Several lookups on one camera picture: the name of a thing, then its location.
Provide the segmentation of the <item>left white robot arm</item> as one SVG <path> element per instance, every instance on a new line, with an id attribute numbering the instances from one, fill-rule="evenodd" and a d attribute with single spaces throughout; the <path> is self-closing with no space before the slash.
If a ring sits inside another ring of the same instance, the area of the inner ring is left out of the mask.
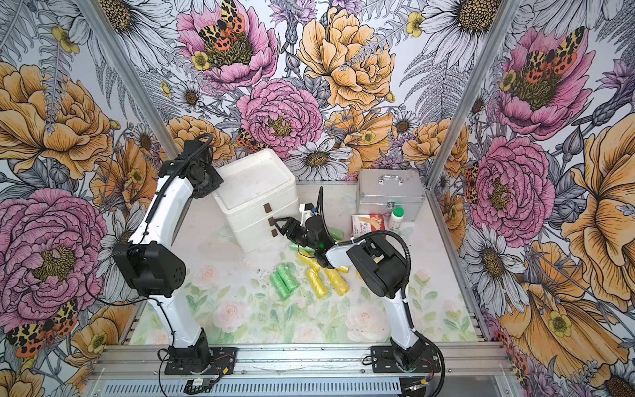
<path id="1" fill-rule="evenodd" d="M 170 339 L 168 358 L 191 364 L 197 372 L 208 365 L 211 356 L 203 328 L 195 321 L 187 300 L 177 296 L 187 266 L 172 246 L 191 202 L 223 183 L 213 167 L 212 143 L 210 133 L 187 140 L 174 160 L 163 163 L 146 215 L 112 255 L 126 284 L 163 316 Z"/>

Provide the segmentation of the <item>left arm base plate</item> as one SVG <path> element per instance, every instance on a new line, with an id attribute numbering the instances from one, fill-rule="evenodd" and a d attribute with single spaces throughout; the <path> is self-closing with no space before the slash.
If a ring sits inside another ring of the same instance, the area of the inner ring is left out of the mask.
<path id="1" fill-rule="evenodd" d="M 205 352 L 199 347 L 170 347 L 168 352 L 165 375 L 231 375 L 238 349 L 210 347 Z"/>

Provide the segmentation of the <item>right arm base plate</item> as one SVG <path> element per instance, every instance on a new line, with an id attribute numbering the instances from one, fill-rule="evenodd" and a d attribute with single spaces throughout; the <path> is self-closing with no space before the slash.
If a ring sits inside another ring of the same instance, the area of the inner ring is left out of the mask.
<path id="1" fill-rule="evenodd" d="M 402 349 L 397 346 L 372 346 L 370 365 L 374 373 L 427 373 L 442 370 L 437 351 L 424 345 Z"/>

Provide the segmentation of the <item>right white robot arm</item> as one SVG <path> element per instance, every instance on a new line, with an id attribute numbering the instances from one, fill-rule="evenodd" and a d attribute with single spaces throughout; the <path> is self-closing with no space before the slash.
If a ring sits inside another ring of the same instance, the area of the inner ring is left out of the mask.
<path id="1" fill-rule="evenodd" d="M 383 300 L 390 324 L 390 343 L 398 368 L 413 370 L 423 355 L 426 339 L 414 326 L 406 289 L 412 270 L 407 244 L 392 231 L 371 231 L 347 241 L 336 241 L 327 230 L 319 211 L 311 208 L 308 217 L 271 218 L 277 232 L 303 248 L 325 269 L 351 266 L 367 288 Z"/>

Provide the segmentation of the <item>white drawer cabinet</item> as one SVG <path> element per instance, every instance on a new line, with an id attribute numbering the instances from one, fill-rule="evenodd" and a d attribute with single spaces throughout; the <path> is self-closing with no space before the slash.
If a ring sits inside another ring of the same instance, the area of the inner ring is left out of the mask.
<path id="1" fill-rule="evenodd" d="M 223 183 L 213 198 L 245 253 L 278 238 L 276 218 L 299 216 L 296 178 L 273 150 L 248 155 L 217 172 Z"/>

